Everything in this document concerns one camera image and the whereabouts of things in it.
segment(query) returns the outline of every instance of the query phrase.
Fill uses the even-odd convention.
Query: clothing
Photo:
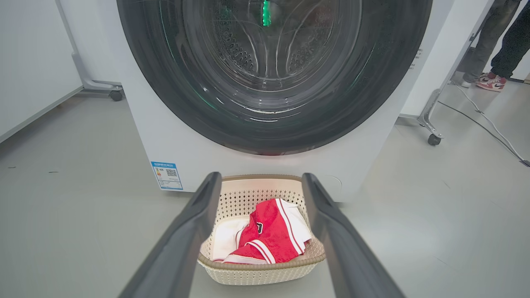
[[[211,249],[212,261],[223,261],[230,253],[237,249],[239,239],[236,233],[249,225],[247,215],[225,218],[217,223],[213,232]]]
[[[502,39],[502,48],[491,61],[491,72],[510,78],[530,49],[530,2],[525,5]]]
[[[520,0],[495,0],[481,25],[479,41],[475,51],[464,61],[466,82],[474,83],[482,74],[497,41],[513,19]]]
[[[212,256],[219,256],[217,247],[233,245],[234,250],[223,262],[236,264],[276,264],[289,262],[305,252],[311,231],[298,210],[298,205],[272,199],[256,205],[248,216],[249,224],[233,235],[226,244],[215,244]],[[227,239],[214,235],[215,243]]]

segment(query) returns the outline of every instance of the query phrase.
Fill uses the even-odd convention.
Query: sticker
[[[174,163],[151,162],[156,179],[162,189],[183,190],[180,183],[179,172],[176,170]]]

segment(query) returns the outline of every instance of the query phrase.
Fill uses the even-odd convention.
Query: metal stand leg
[[[418,117],[418,122],[420,122],[420,125],[428,129],[432,133],[428,139],[428,143],[430,145],[438,145],[440,144],[441,139],[444,138],[441,133],[436,131],[436,128],[430,122],[430,116],[432,111],[434,110],[436,102],[438,101],[438,96],[440,96],[440,92],[440,89],[436,89],[432,92],[429,101],[425,105],[425,108],[421,112],[421,115]]]
[[[113,101],[120,101],[123,98],[123,94],[121,94],[121,90],[123,90],[122,86],[98,83],[90,79],[89,74],[86,71],[85,65],[83,64],[83,61],[81,60],[81,56],[79,55],[79,51],[77,49],[74,36],[72,35],[72,31],[70,30],[70,25],[68,24],[68,21],[66,20],[66,15],[63,10],[63,6],[61,5],[61,1],[55,0],[55,4],[57,5],[57,9],[59,10],[59,15],[61,16],[61,19],[63,20],[63,25],[66,29],[66,33],[68,34],[68,38],[70,39],[70,43],[72,44],[72,48],[74,50],[74,52],[72,53],[72,59],[74,60],[74,64],[75,64],[75,67],[77,68],[77,72],[79,73],[81,82],[83,83],[83,88],[85,88],[86,90],[110,91],[109,97],[112,98]]]

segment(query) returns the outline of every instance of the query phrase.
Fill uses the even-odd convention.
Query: washing machine door
[[[419,48],[428,0],[118,0],[145,79],[189,127],[281,155],[359,126]]]

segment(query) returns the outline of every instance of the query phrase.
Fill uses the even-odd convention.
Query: power cord
[[[521,157],[521,155],[519,155],[519,153],[517,153],[517,151],[515,150],[514,146],[510,143],[510,141],[499,131],[499,129],[495,126],[495,124],[493,123],[493,121],[490,120],[490,118],[488,118],[488,116],[486,116],[484,114],[484,112],[482,112],[479,107],[476,105],[476,103],[474,101],[472,101],[469,96],[467,96],[467,94],[464,92],[464,90],[462,90],[462,88],[460,88],[458,85],[455,84],[455,86],[460,90],[462,91],[462,93],[464,94],[464,96],[467,98],[467,100],[469,100],[470,103],[473,104],[473,106],[475,107],[475,112],[479,113],[480,115],[482,115],[487,121],[488,123],[495,129],[495,131],[504,139],[504,141],[506,141],[506,144],[505,142],[503,142],[501,139],[499,139],[495,134],[493,134],[491,131],[489,131],[487,128],[485,128],[482,124],[478,123],[477,121],[475,121],[473,118],[469,117],[468,115],[466,115],[465,113],[453,108],[453,107],[450,107],[449,105],[443,103],[443,102],[440,102],[441,104],[443,104],[444,106],[452,109],[452,110],[455,110],[456,112],[466,116],[468,119],[472,120],[473,122],[475,122],[476,124],[478,124],[480,127],[482,127],[484,130],[486,130],[491,136],[493,136],[495,139],[497,139],[499,142],[501,142],[502,145],[504,145],[513,155],[515,155],[515,157],[517,157],[520,162],[528,167],[530,167],[530,161],[528,160],[525,160],[524,158]]]

